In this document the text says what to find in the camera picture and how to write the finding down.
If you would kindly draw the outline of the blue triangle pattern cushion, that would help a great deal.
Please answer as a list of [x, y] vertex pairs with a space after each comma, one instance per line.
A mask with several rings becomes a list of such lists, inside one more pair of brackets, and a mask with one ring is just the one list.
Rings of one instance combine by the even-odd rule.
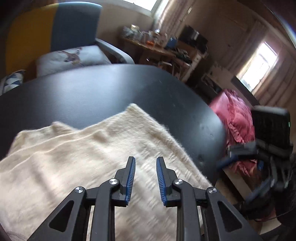
[[3, 95], [8, 91], [22, 85], [25, 72], [26, 71], [22, 69], [5, 76], [1, 80], [0, 95]]

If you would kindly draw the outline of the cluttered wooden side table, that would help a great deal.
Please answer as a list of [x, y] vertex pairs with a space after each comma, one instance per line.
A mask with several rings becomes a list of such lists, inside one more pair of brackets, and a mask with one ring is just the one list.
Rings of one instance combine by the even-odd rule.
[[203, 54], [176, 38], [141, 31], [135, 25], [123, 27], [120, 43], [135, 63], [165, 70], [182, 82], [186, 82], [200, 61], [207, 57], [207, 53]]

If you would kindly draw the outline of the grey deer print cushion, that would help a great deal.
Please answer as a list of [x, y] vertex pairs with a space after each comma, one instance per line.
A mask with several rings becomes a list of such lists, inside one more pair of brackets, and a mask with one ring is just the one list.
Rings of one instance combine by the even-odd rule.
[[36, 61], [36, 75], [43, 77], [71, 69], [111, 62], [96, 45], [50, 52]]

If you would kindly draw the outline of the white knitted sweater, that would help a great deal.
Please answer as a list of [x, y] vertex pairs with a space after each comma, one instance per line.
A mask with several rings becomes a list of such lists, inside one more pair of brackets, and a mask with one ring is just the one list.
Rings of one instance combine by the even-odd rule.
[[82, 130], [61, 122], [21, 131], [1, 161], [1, 225], [27, 240], [77, 186], [93, 188], [135, 157], [131, 201], [115, 211], [117, 240], [175, 240], [176, 210], [161, 202], [156, 159], [192, 186], [211, 184], [166, 128], [136, 104]]

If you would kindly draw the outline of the multicolour sofa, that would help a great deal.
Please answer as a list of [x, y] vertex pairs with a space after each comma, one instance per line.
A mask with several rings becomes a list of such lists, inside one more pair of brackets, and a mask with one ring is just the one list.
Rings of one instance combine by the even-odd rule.
[[18, 15], [6, 32], [5, 74], [24, 69], [36, 77], [35, 62], [44, 54], [87, 45], [98, 45], [121, 63], [134, 63], [131, 56], [97, 39], [102, 6], [85, 1], [50, 4]]

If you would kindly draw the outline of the pink quilted blanket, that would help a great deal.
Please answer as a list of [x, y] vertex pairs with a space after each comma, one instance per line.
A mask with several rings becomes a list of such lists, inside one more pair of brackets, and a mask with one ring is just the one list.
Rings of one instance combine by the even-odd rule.
[[250, 107], [231, 89], [222, 90], [209, 104], [226, 129], [226, 146], [255, 140]]

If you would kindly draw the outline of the black office chair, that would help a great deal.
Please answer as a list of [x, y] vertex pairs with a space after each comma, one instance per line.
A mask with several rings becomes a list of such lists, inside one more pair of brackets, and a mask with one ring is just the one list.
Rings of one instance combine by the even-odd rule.
[[227, 156], [217, 168], [256, 160], [262, 182], [235, 207], [246, 219], [255, 221], [275, 210], [281, 225], [262, 238], [295, 240], [295, 153], [290, 141], [290, 113], [283, 108], [257, 105], [251, 114], [255, 140], [228, 147]]

